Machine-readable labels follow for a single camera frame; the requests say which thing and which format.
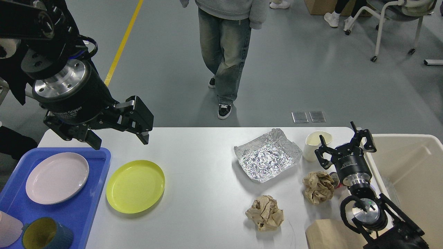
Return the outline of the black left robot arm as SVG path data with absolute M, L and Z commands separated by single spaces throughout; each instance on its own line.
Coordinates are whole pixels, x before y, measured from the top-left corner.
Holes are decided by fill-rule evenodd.
M 93 38 L 81 35 L 64 0 L 2 0 L 1 79 L 14 97 L 32 97 L 46 108 L 44 123 L 64 140 L 98 150 L 93 132 L 115 129 L 148 144 L 154 116 L 138 96 L 120 103 L 100 78 L 91 58 Z

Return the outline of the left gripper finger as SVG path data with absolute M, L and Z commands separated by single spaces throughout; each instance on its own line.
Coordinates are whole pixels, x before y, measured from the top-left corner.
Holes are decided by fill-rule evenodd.
M 59 118 L 44 118 L 43 123 L 65 141 L 75 139 L 87 143 L 95 150 L 101 148 L 101 138 L 90 130 L 86 123 L 71 125 L 63 123 Z
M 149 143 L 154 115 L 140 97 L 130 96 L 125 102 L 113 105 L 112 110 L 118 114 L 114 129 L 136 134 L 144 145 Z

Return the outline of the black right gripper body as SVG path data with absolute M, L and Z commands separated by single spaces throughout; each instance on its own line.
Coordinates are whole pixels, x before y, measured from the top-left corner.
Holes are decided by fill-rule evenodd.
M 332 156 L 332 162 L 341 184 L 350 187 L 358 183 L 370 183 L 372 173 L 360 146 L 341 145 L 335 149 L 340 154 Z

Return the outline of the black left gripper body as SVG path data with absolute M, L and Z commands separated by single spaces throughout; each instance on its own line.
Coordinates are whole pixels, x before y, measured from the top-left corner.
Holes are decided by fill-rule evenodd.
M 91 129 L 98 129 L 101 124 L 120 119 L 114 107 L 117 101 L 85 60 L 68 60 L 60 72 L 37 81 L 32 94 L 46 108 L 43 122 L 50 128 L 88 123 Z

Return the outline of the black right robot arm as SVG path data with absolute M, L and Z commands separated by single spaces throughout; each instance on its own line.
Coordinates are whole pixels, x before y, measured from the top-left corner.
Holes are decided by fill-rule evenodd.
M 372 173 L 364 153 L 377 151 L 368 129 L 358 130 L 350 142 L 337 148 L 327 146 L 322 135 L 315 155 L 323 169 L 334 165 L 339 182 L 350 191 L 340 205 L 346 227 L 361 234 L 365 249 L 428 249 L 424 231 L 385 194 L 376 195 L 370 186 Z

